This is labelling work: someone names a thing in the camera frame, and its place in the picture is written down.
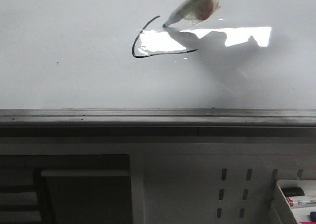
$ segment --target white container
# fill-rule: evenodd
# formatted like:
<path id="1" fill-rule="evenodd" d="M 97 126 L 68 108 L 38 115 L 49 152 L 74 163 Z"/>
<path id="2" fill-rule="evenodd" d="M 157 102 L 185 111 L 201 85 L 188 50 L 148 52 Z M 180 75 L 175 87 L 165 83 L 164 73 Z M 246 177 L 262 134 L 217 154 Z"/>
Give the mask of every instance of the white container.
<path id="1" fill-rule="evenodd" d="M 301 187 L 306 196 L 316 194 L 316 180 L 278 180 L 274 192 L 275 199 L 270 208 L 272 222 L 274 224 L 300 224 L 300 222 L 311 222 L 310 213 L 316 211 L 316 207 L 291 208 L 281 191 L 281 188 L 286 187 Z"/>

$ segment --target ventilation slot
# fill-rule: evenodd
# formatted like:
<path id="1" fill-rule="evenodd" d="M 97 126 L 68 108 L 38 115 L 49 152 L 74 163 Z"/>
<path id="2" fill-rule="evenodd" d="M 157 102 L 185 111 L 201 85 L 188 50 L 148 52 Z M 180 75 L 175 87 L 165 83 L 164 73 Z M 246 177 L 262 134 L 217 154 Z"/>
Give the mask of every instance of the ventilation slot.
<path id="1" fill-rule="evenodd" d="M 246 181 L 250 181 L 252 176 L 252 169 L 248 169 L 247 171 L 247 176 L 246 176 Z"/>
<path id="2" fill-rule="evenodd" d="M 220 218 L 221 218 L 221 215 L 222 215 L 222 209 L 221 209 L 221 208 L 218 208 L 218 209 L 217 209 L 217 213 L 216 213 L 216 218 L 217 218 L 217 219 L 220 219 Z"/>
<path id="3" fill-rule="evenodd" d="M 222 180 L 226 180 L 226 176 L 227 176 L 227 169 L 223 169 L 222 170 Z"/>
<path id="4" fill-rule="evenodd" d="M 224 199 L 224 192 L 225 192 L 224 189 L 220 189 L 219 190 L 219 195 L 218 195 L 218 199 L 219 200 L 223 200 Z"/>
<path id="5" fill-rule="evenodd" d="M 273 169 L 271 180 L 275 181 L 277 179 L 277 169 Z"/>
<path id="6" fill-rule="evenodd" d="M 243 191 L 242 199 L 243 199 L 243 200 L 247 200 L 247 199 L 248 199 L 248 189 L 245 189 L 245 190 Z"/>
<path id="7" fill-rule="evenodd" d="M 245 216 L 245 209 L 244 208 L 241 208 L 240 209 L 240 212 L 239 212 L 239 219 L 243 219 Z"/>
<path id="8" fill-rule="evenodd" d="M 297 177 L 301 179 L 302 175 L 303 175 L 303 169 L 299 169 L 297 172 Z"/>

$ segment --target marker label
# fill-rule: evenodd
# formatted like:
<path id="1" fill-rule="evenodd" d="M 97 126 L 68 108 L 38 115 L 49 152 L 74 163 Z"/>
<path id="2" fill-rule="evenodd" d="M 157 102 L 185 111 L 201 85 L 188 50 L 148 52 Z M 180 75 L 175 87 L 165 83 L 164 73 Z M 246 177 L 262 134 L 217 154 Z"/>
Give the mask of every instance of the marker label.
<path id="1" fill-rule="evenodd" d="M 291 208 L 304 208 L 316 206 L 316 195 L 286 197 Z"/>

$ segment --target drawn curve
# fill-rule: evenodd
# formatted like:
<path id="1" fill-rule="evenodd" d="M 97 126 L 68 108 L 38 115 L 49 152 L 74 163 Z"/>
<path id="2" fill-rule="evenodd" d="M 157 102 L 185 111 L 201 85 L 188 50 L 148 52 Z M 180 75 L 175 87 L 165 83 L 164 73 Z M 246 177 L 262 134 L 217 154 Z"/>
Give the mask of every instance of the drawn curve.
<path id="1" fill-rule="evenodd" d="M 135 54 L 135 46 L 136 46 L 136 43 L 140 37 L 140 35 L 144 32 L 144 30 L 156 19 L 158 19 L 160 17 L 160 15 L 154 17 L 153 19 L 151 19 L 143 28 L 142 30 L 139 32 L 139 34 L 137 35 L 134 43 L 133 43 L 133 47 L 132 47 L 132 54 L 133 54 L 133 57 L 135 58 L 144 58 L 144 57 L 152 57 L 152 56 L 157 56 L 157 55 L 166 55 L 166 54 L 183 54 L 183 53 L 190 53 L 190 52 L 195 52 L 197 51 L 197 49 L 192 49 L 192 50 L 188 50 L 188 51 L 184 51 L 184 52 L 161 52 L 161 53 L 155 53 L 155 54 L 149 54 L 149 55 L 144 55 L 144 56 L 137 56 Z"/>

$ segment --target marker holder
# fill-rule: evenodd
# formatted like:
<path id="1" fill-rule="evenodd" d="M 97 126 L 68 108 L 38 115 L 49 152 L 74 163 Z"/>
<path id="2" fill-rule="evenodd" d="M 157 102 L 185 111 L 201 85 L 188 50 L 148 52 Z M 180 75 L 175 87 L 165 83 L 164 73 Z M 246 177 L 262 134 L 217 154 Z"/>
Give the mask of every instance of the marker holder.
<path id="1" fill-rule="evenodd" d="M 306 196 L 316 194 L 316 180 L 279 179 L 276 182 L 274 200 L 270 206 L 270 217 L 274 224 L 301 224 L 311 222 L 310 213 L 315 207 L 291 208 L 282 188 L 301 187 Z"/>

